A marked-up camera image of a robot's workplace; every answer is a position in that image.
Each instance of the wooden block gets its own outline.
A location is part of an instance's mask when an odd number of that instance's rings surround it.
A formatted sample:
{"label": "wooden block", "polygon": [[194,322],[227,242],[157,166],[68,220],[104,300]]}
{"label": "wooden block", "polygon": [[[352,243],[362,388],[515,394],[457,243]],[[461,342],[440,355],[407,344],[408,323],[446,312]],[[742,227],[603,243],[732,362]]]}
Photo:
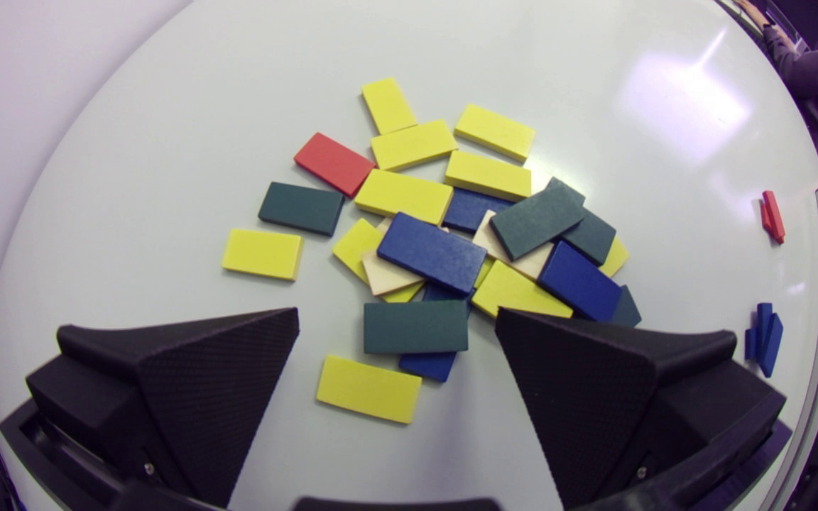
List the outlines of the wooden block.
{"label": "wooden block", "polygon": [[450,200],[450,206],[448,206],[447,214],[444,216],[444,225],[451,229],[474,233],[478,230],[484,212],[488,210],[493,212],[503,211],[512,204],[510,201],[490,197],[490,195],[477,194],[463,188],[454,188],[454,198]]}
{"label": "wooden block", "polygon": [[374,168],[373,161],[321,133],[315,133],[293,159],[347,197],[354,197],[361,182]]}
{"label": "wooden block", "polygon": [[527,278],[531,278],[532,280],[538,279],[538,275],[541,274],[542,268],[545,266],[545,261],[547,261],[548,256],[551,255],[551,249],[554,248],[554,244],[545,243],[545,245],[539,246],[532,252],[526,253],[522,258],[511,261],[507,252],[504,252],[500,240],[494,235],[494,230],[491,229],[492,216],[494,216],[493,211],[487,211],[484,214],[471,242],[473,242],[474,245],[486,249],[490,258],[497,259],[503,262],[503,264],[509,265],[510,268],[527,276]]}
{"label": "wooden block", "polygon": [[361,255],[361,264],[364,266],[364,274],[368,275],[371,294],[376,297],[425,281],[421,275],[413,274],[405,268],[378,258],[374,250]]}
{"label": "wooden block", "polygon": [[469,293],[486,250],[398,213],[377,247],[377,255],[459,293]]}
{"label": "wooden block", "polygon": [[491,217],[491,228],[516,261],[584,217],[585,209],[564,187],[548,187]]}
{"label": "wooden block", "polygon": [[419,376],[328,355],[321,369],[316,398],[360,414],[411,424],[421,386]]}
{"label": "wooden block", "polygon": [[302,236],[233,229],[222,265],[231,271],[295,280],[301,256]]}
{"label": "wooden block", "polygon": [[575,226],[561,233],[561,239],[570,243],[570,246],[579,250],[591,264],[601,266],[611,252],[611,243],[617,230],[601,220],[595,213],[582,208],[585,217]]}
{"label": "wooden block", "polygon": [[449,155],[457,149],[450,128],[444,120],[407,127],[371,139],[371,150],[377,168],[397,171]]}
{"label": "wooden block", "polygon": [[444,353],[469,349],[460,300],[364,305],[364,352]]}
{"label": "wooden block", "polygon": [[519,162],[529,158],[535,138],[535,130],[531,127],[474,104],[467,104],[454,133]]}
{"label": "wooden block", "polygon": [[643,317],[639,314],[636,301],[633,301],[633,295],[630,294],[630,288],[622,285],[621,297],[617,300],[617,308],[614,310],[614,316],[611,317],[611,323],[634,327],[642,320]]}
{"label": "wooden block", "polygon": [[264,222],[333,236],[343,209],[343,194],[270,183],[257,217]]}
{"label": "wooden block", "polygon": [[486,156],[454,151],[444,182],[479,194],[516,202],[532,193],[532,172]]}
{"label": "wooden block", "polygon": [[485,258],[484,262],[481,263],[481,268],[479,268],[478,270],[478,275],[475,278],[475,283],[471,286],[474,287],[475,289],[478,289],[478,287],[481,285],[481,282],[484,281],[484,278],[488,276],[488,272],[491,271],[491,266],[493,265],[494,258]]}
{"label": "wooden block", "polygon": [[611,276],[617,273],[617,270],[622,268],[623,263],[626,263],[629,258],[630,253],[623,247],[620,236],[614,236],[614,240],[611,242],[611,249],[608,250],[608,256],[604,259],[604,264],[599,266],[598,271],[605,274],[608,278],[611,278]]}
{"label": "wooden block", "polygon": [[364,266],[361,264],[361,255],[376,250],[382,239],[383,234],[381,232],[364,218],[359,218],[334,245],[332,251],[334,251],[334,256],[346,265],[355,276],[368,284],[368,275],[364,272]]}
{"label": "wooden block", "polygon": [[763,355],[757,356],[756,362],[759,362],[759,368],[763,370],[763,375],[766,378],[771,378],[772,372],[775,370],[778,349],[782,346],[782,333],[785,332],[785,326],[782,325],[782,320],[777,313],[773,313],[769,318],[769,327],[766,331],[769,337],[765,340]]}
{"label": "wooden block", "polygon": [[564,241],[555,245],[538,282],[577,313],[603,323],[614,318],[621,297],[617,284]]}
{"label": "wooden block", "polygon": [[471,303],[490,317],[497,317],[500,307],[559,317],[571,317],[573,312],[535,282],[501,261],[494,261],[491,271],[471,296]]}
{"label": "wooden block", "polygon": [[781,243],[785,242],[785,225],[782,224],[782,212],[778,209],[778,202],[775,201],[775,194],[773,194],[772,190],[763,192],[763,201],[772,216],[770,217],[770,220],[772,220],[772,236],[781,245]]}
{"label": "wooden block", "polygon": [[415,116],[393,78],[384,78],[361,87],[361,96],[380,135],[415,126]]}
{"label": "wooden block", "polygon": [[453,194],[441,183],[374,169],[355,195],[355,206],[381,216],[403,212],[439,226]]}

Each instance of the small red block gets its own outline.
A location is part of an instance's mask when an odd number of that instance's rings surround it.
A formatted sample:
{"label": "small red block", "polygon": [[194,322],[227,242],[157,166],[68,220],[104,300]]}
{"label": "small red block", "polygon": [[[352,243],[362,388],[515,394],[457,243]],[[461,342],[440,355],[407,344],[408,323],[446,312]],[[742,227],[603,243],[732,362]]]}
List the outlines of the small red block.
{"label": "small red block", "polygon": [[350,198],[374,168],[373,161],[321,133],[315,133],[293,159]]}
{"label": "small red block", "polygon": [[773,194],[770,190],[764,191],[763,201],[765,201],[765,206],[769,209],[769,213],[772,214],[772,236],[775,237],[775,240],[778,241],[778,243],[784,243],[785,226],[782,224],[782,213],[778,210],[778,203],[775,201],[775,194]]}

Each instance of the small blue block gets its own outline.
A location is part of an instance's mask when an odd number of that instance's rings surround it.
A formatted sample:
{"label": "small blue block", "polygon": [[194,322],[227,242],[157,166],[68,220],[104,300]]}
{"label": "small blue block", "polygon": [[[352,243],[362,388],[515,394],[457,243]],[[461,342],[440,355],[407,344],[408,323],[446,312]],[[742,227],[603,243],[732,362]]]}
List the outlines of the small blue block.
{"label": "small blue block", "polygon": [[756,361],[763,360],[765,343],[769,339],[769,323],[772,319],[772,304],[763,302],[756,305]]}
{"label": "small blue block", "polygon": [[412,353],[400,357],[400,369],[413,375],[425,376],[441,383],[447,381],[450,369],[454,366],[457,352],[449,353]]}
{"label": "small blue block", "polygon": [[778,349],[782,346],[782,334],[785,333],[785,326],[778,314],[772,314],[769,321],[769,339],[765,341],[765,351],[763,355],[756,359],[759,368],[763,370],[766,378],[772,377],[772,369],[775,369],[775,357],[778,356]]}
{"label": "small blue block", "polygon": [[558,242],[538,278],[539,285],[593,321],[614,319],[621,288],[566,242]]}
{"label": "small blue block", "polygon": [[743,359],[756,359],[756,328],[747,328],[743,333]]}
{"label": "small blue block", "polygon": [[477,194],[454,188],[454,198],[450,200],[450,207],[444,216],[444,225],[467,233],[475,233],[484,217],[484,212],[491,210],[494,213],[513,206],[513,203],[490,195]]}
{"label": "small blue block", "polygon": [[487,250],[408,214],[397,213],[377,255],[464,295],[473,291]]}

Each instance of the white wall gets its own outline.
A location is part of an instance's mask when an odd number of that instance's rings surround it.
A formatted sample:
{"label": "white wall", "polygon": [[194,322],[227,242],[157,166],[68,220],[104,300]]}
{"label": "white wall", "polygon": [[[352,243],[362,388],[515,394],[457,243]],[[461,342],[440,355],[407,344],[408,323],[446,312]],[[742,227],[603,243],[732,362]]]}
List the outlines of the white wall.
{"label": "white wall", "polygon": [[128,55],[190,2],[0,0],[0,265],[68,127]]}

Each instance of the white table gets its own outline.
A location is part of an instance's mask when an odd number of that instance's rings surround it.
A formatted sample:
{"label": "white table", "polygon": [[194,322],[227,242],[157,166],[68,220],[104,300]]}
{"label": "white table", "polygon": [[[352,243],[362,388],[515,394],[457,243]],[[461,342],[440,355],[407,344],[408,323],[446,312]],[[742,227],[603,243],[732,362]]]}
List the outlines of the white table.
{"label": "white table", "polygon": [[[292,162],[312,133],[370,155],[359,88],[391,75],[420,121],[452,125],[475,103],[535,127],[526,166],[578,188],[629,249],[616,281],[640,326],[743,332],[757,302],[775,303],[785,337],[769,383],[788,397],[781,420],[802,422],[818,339],[818,159],[775,71],[708,0],[193,3],[91,100],[23,211],[0,272],[0,419],[58,353],[59,324],[295,305],[302,333],[230,507],[490,495],[508,510],[558,509],[483,314],[449,381],[423,385],[411,426],[314,401],[328,353],[396,366],[361,352],[371,297],[330,253],[363,216],[353,204],[332,240],[305,235],[295,284],[220,269],[233,227],[291,232],[256,220],[270,181],[322,187]],[[440,180],[444,166],[405,172]],[[778,197],[783,246],[760,228],[763,189]],[[55,507],[4,451],[28,508]],[[783,457],[740,508],[759,507]]]}

